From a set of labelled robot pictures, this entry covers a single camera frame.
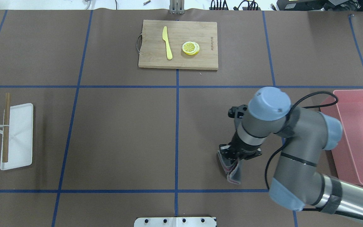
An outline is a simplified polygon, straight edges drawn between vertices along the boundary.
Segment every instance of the white label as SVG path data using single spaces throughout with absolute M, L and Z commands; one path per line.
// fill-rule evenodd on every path
M 287 4 L 285 6 L 285 9 L 293 9 L 293 8 L 295 8 L 296 5 L 297 5 L 296 3 Z

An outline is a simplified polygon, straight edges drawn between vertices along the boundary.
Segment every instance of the knife handle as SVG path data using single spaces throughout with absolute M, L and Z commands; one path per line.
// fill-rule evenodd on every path
M 172 51 L 170 50 L 169 41 L 165 40 L 166 43 L 166 57 L 171 60 L 173 58 Z

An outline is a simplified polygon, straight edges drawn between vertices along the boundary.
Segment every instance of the white mounting plate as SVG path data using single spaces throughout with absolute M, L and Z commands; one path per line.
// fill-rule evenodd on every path
M 137 218 L 134 227 L 216 227 L 215 217 Z
M 28 166 L 33 159 L 33 104 L 26 103 L 10 107 L 8 162 L 3 162 L 1 148 L 1 170 Z

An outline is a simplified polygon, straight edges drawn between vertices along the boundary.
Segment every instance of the white floor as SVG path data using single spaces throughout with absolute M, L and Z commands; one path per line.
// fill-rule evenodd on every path
M 118 9 L 169 9 L 169 0 L 117 0 Z M 209 9 L 211 0 L 185 0 L 185 9 Z M 238 6 L 241 0 L 227 0 L 230 10 Z M 270 4 L 276 5 L 277 0 L 257 0 L 261 10 L 272 10 Z M 80 10 L 86 9 L 85 0 L 0 0 L 0 9 L 9 10 Z M 89 9 L 116 9 L 115 0 L 91 0 Z

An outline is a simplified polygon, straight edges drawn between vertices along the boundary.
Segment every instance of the yellow knife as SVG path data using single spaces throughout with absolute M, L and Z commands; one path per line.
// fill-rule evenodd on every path
M 166 57 L 171 60 L 173 58 L 172 51 L 170 50 L 169 40 L 167 39 L 167 26 L 163 27 L 162 39 L 166 43 Z

